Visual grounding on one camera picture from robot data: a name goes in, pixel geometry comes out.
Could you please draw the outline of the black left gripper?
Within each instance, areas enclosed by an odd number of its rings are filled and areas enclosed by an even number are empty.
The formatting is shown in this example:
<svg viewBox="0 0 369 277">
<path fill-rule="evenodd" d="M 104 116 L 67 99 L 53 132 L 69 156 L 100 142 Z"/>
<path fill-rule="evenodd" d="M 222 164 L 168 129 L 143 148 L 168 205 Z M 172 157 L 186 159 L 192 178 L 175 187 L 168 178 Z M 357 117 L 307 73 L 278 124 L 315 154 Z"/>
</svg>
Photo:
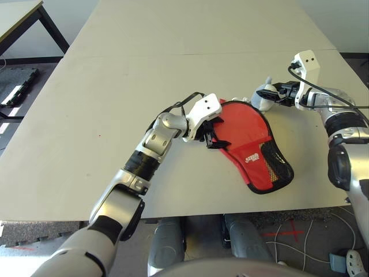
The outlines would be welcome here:
<svg viewBox="0 0 369 277">
<path fill-rule="evenodd" d="M 223 122 L 224 120 L 220 117 L 212 119 L 212 122 L 203 121 L 201 126 L 198 128 L 198 141 L 205 142 L 208 149 L 222 149 L 231 145 L 229 141 L 213 141 L 213 139 L 215 138 L 213 124 Z"/>
</svg>

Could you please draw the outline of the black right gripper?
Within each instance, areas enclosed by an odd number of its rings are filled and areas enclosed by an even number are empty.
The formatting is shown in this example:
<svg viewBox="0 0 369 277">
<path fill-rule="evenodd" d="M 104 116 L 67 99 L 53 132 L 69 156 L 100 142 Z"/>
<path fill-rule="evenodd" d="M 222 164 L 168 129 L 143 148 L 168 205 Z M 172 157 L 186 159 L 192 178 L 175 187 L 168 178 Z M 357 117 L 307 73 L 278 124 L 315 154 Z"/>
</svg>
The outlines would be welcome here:
<svg viewBox="0 0 369 277">
<path fill-rule="evenodd" d="M 269 89 L 260 89 L 256 93 L 260 98 L 278 102 L 283 106 L 294 106 L 295 98 L 299 91 L 300 82 L 289 81 L 287 83 L 275 83 L 273 84 L 277 91 L 272 91 Z"/>
</svg>

